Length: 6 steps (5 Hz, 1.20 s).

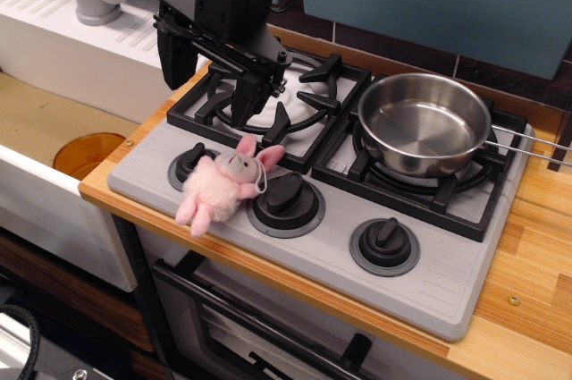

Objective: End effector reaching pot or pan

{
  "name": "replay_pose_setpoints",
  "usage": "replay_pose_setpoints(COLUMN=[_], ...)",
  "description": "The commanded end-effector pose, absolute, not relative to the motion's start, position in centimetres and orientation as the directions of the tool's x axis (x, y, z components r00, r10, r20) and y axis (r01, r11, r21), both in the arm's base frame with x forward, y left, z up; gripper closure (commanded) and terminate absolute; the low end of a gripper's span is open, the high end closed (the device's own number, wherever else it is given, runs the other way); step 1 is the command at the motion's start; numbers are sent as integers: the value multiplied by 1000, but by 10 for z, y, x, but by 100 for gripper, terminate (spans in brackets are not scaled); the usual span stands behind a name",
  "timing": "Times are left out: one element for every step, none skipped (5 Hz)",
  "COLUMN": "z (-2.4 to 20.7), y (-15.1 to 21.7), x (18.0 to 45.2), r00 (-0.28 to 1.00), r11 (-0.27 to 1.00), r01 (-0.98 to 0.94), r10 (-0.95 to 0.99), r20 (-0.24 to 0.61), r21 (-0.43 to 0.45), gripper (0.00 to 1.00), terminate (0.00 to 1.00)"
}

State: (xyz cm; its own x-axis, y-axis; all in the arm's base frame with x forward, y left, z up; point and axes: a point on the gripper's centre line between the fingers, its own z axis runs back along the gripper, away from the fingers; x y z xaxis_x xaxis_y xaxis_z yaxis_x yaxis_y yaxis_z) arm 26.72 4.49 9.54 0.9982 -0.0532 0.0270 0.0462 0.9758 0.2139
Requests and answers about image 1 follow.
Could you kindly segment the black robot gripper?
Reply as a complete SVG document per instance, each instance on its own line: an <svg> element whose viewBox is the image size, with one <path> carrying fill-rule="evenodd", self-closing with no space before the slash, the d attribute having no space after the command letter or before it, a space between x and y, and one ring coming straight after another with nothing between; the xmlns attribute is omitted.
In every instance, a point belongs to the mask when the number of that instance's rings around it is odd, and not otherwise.
<svg viewBox="0 0 572 380"><path fill-rule="evenodd" d="M196 72L198 56L239 75L231 101L231 127L259 114L293 61L266 20L273 0L158 0L157 48L164 81L178 89Z"/></svg>

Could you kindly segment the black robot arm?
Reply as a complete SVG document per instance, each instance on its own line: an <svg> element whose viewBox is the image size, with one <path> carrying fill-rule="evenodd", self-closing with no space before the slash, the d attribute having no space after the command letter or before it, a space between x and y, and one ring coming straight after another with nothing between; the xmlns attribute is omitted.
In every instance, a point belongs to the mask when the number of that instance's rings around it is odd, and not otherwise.
<svg viewBox="0 0 572 380"><path fill-rule="evenodd" d="M159 0L157 46L164 80L179 88L196 72L199 56L237 79L231 127L243 128L269 97L282 92L292 56L269 30L273 0Z"/></svg>

